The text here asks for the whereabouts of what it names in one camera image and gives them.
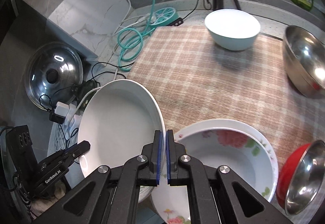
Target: teal cable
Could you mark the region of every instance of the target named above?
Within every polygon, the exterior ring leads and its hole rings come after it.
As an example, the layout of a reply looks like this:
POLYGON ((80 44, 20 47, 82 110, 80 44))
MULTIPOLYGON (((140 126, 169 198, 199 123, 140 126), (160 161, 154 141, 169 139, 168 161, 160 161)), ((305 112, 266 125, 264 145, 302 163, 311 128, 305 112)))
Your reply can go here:
MULTIPOLYGON (((137 29, 135 28, 125 28, 125 29, 122 29, 118 36, 117 36, 117 43, 118 45, 121 47, 121 52, 120 52, 120 55, 119 55, 119 59, 118 59, 118 63, 117 65, 119 67, 121 67, 121 62, 130 62, 132 61, 133 59, 135 59, 138 54, 141 52, 141 49, 143 47, 143 37, 147 36, 147 35, 150 35, 151 33, 153 33, 153 31, 155 30, 155 28, 152 28, 151 30, 148 30, 149 29, 149 26, 150 26, 150 23, 151 23, 151 19, 152 19, 152 15, 154 13, 154 9, 155 9, 155 0, 152 0, 152 6, 151 6, 151 12, 150 12, 150 16, 148 18, 148 21, 147 21, 147 24, 146 24, 146 27, 144 29, 144 31, 142 32, 139 32, 137 29), (125 31, 133 31, 136 33, 136 35, 132 36, 131 38, 129 38, 125 43, 121 43, 121 34, 125 31), (131 49, 134 49, 135 47, 139 46, 138 50, 136 51, 136 53, 129 57, 129 58, 125 58, 124 57, 124 54, 127 50, 131 50, 131 49)), ((130 68, 120 68, 122 71, 124 72, 129 72, 130 71, 130 68)))

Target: lid knob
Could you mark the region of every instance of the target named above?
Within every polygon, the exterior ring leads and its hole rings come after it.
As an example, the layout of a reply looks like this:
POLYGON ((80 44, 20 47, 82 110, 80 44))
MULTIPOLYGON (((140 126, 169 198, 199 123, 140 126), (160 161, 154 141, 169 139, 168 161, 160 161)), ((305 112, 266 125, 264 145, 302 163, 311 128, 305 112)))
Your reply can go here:
POLYGON ((59 79, 59 72, 57 70, 51 68, 46 72, 46 80, 50 84, 56 83, 58 79, 59 79))

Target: large white bowl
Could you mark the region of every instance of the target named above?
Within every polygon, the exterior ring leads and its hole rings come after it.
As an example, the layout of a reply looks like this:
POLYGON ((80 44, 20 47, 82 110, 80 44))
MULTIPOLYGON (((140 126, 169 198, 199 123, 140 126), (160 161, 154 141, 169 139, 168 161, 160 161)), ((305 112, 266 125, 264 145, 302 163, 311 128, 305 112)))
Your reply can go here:
POLYGON ((241 51, 251 47, 261 30, 258 20, 238 9, 220 9, 206 16, 204 24, 223 48, 241 51))
MULTIPOLYGON (((141 154, 153 141, 155 130, 163 132, 162 158, 165 160, 165 125, 151 93, 132 80, 116 80, 103 86, 90 100, 82 116, 78 143, 89 141, 90 150, 79 158, 87 177, 100 165, 123 165, 141 154)), ((141 187, 139 202, 153 187, 141 187)))
MULTIPOLYGON (((213 119, 192 124, 175 133, 174 138, 185 145, 187 154, 208 166, 230 166, 265 199, 272 200, 278 178, 276 155, 268 140, 253 127, 235 120, 213 119)), ((187 189, 169 186, 166 177, 165 163, 160 185, 151 195, 152 203, 166 223, 186 223, 190 220, 187 189)))

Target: checkered tablecloth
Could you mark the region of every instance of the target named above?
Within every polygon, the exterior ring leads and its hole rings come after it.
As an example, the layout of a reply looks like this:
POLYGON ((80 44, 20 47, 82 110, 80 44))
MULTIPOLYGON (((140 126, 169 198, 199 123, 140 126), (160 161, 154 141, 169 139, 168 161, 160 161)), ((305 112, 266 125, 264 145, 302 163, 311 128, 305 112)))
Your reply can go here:
POLYGON ((245 122, 269 140, 279 169, 302 144, 325 140, 325 101, 294 88, 282 41, 269 36, 233 52, 217 46, 203 26, 157 28, 128 78, 152 93, 166 129, 212 118, 245 122))

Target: silver bolt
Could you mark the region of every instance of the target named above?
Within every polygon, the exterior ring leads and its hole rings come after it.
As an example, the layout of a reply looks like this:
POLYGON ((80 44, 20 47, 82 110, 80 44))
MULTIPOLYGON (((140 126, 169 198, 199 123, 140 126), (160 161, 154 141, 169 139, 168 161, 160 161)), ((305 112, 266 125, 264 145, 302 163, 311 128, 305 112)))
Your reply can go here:
POLYGON ((183 162, 188 162, 188 161, 191 160, 191 156, 189 156, 189 155, 182 155, 182 156, 181 156, 181 160, 182 160, 183 162))
POLYGON ((222 172, 223 174, 227 174, 230 172, 230 168, 228 166, 220 166, 219 168, 220 172, 222 172))
POLYGON ((145 156, 145 155, 139 155, 136 159, 139 162, 145 162, 147 160, 147 156, 145 156))
POLYGON ((108 167, 107 166, 100 166, 98 167, 98 172, 100 172, 101 174, 104 174, 108 171, 108 167))

